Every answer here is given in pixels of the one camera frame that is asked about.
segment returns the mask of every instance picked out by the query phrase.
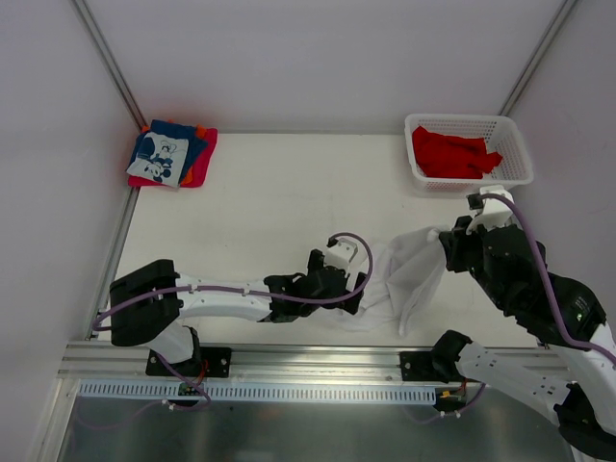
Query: folded clothes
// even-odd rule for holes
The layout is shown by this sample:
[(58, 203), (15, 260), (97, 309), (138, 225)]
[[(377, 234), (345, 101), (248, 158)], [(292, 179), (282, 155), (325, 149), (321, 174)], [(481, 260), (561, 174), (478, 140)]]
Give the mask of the folded clothes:
[(483, 138), (461, 138), (428, 132), (418, 127), (413, 132), (413, 150), (425, 176), (480, 180), (497, 167), (502, 156), (487, 152)]
[(191, 127), (153, 120), (150, 127), (143, 127), (135, 142), (126, 169), (131, 175), (129, 186), (201, 186), (217, 136), (216, 130), (200, 125)]
[[(218, 140), (218, 130), (216, 128), (208, 128), (206, 130), (197, 125), (197, 135), (200, 135), (200, 138), (206, 141), (207, 145), (205, 149), (201, 151), (196, 161), (194, 161), (194, 164), (189, 168), (186, 177), (184, 177), (184, 180), (180, 184), (180, 188), (198, 188), (203, 185), (210, 160), (212, 159), (212, 154), (214, 154), (214, 149), (216, 148)], [(140, 178), (139, 176), (128, 177), (128, 186), (135, 188), (160, 185), (160, 183), (155, 183), (151, 180)]]

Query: white fabric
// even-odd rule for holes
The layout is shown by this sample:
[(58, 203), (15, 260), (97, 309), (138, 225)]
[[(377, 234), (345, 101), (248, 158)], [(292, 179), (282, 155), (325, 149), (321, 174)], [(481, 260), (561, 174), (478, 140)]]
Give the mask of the white fabric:
[(446, 229), (424, 228), (397, 236), (388, 245), (372, 245), (374, 269), (357, 314), (342, 310), (317, 313), (351, 331), (366, 331), (398, 321), (399, 335), (406, 336), (412, 315), (430, 304), (445, 272), (445, 251), (438, 235)]
[(150, 132), (141, 141), (137, 157), (126, 172), (129, 175), (179, 188), (188, 149), (188, 140), (178, 140)]

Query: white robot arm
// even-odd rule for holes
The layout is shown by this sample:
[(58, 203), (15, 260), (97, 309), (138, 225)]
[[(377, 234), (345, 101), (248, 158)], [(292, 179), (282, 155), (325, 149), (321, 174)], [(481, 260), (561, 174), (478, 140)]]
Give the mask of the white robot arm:
[[(512, 202), (499, 188), (481, 193)], [(555, 315), (538, 258), (525, 232), (509, 223), (508, 208), (515, 206), (479, 194), (469, 196), (469, 204), (477, 216), (458, 218), (452, 230), (439, 237), (448, 270), (467, 271), (505, 316), (513, 316), (562, 358), (575, 381), (529, 371), (455, 331), (443, 335), (431, 351), (436, 374), (444, 381), (459, 374), (493, 386), (556, 424), (573, 447), (601, 460), (616, 460), (616, 345), (603, 307), (580, 282), (545, 272), (557, 301)], [(545, 267), (545, 248), (537, 244)]]
[(188, 276), (176, 272), (171, 260), (158, 260), (112, 284), (113, 308), (99, 317), (94, 330), (100, 329), (101, 318), (111, 318), (112, 344), (149, 347), (174, 365), (191, 360), (198, 364), (198, 337), (179, 323), (185, 318), (291, 322), (319, 307), (354, 315), (368, 282), (368, 275), (352, 265), (358, 252), (354, 241), (337, 237), (323, 251), (312, 250), (305, 274), (242, 283)]

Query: basket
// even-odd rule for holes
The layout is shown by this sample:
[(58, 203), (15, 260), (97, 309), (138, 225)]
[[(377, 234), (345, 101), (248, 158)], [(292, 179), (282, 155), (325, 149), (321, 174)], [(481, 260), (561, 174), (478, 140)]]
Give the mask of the basket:
[[(485, 139), (488, 152), (502, 155), (500, 165), (481, 180), (432, 178), (425, 176), (415, 161), (411, 135), (419, 126), (442, 135)], [(506, 190), (527, 185), (533, 179), (532, 163), (526, 152), (522, 135), (516, 123), (499, 115), (412, 114), (404, 120), (404, 134), (408, 160), (413, 176), (412, 186), (424, 197), (463, 197), (477, 193), (479, 188), (503, 185)]]

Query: black mount bracket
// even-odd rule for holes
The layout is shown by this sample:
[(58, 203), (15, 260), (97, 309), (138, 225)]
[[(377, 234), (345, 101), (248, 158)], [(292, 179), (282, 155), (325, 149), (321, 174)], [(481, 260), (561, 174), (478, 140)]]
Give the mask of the black mount bracket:
[(607, 433), (597, 422), (588, 397), (578, 384), (568, 385), (569, 395), (554, 411), (560, 424), (558, 432), (576, 449), (601, 460), (616, 460), (616, 436)]
[(431, 351), (401, 351), (398, 355), (403, 382), (461, 382), (464, 377), (452, 374), (444, 377), (432, 364)]
[[(198, 349), (200, 361), (191, 358), (182, 363), (172, 364), (171, 366), (186, 377), (197, 377), (201, 373), (201, 365), (204, 364), (205, 378), (228, 378), (231, 370), (231, 348), (217, 346), (200, 346)], [(147, 357), (145, 375), (151, 377), (169, 377), (171, 372), (159, 361), (156, 352), (150, 350)]]

